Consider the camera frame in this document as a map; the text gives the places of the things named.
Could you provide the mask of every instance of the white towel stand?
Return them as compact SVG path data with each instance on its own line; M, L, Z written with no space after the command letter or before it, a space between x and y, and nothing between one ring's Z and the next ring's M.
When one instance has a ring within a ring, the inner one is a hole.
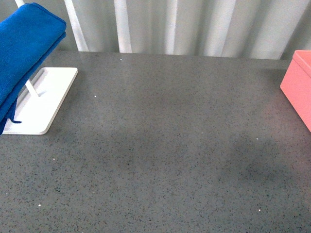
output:
M7 120L3 134L45 134L76 75L77 68L45 67L28 80L25 89L17 100L15 111L16 124Z

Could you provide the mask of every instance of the speckled countertop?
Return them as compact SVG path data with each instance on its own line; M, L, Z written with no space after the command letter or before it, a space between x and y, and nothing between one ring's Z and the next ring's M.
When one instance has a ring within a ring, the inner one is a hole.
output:
M54 52L79 73L47 134L0 137L0 232L311 232L289 62Z

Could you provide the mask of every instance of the quartz countertop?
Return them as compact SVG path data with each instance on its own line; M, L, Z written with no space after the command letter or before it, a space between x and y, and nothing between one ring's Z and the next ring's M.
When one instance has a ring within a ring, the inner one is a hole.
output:
M0 137L0 232L311 232L290 61L55 51L45 135Z

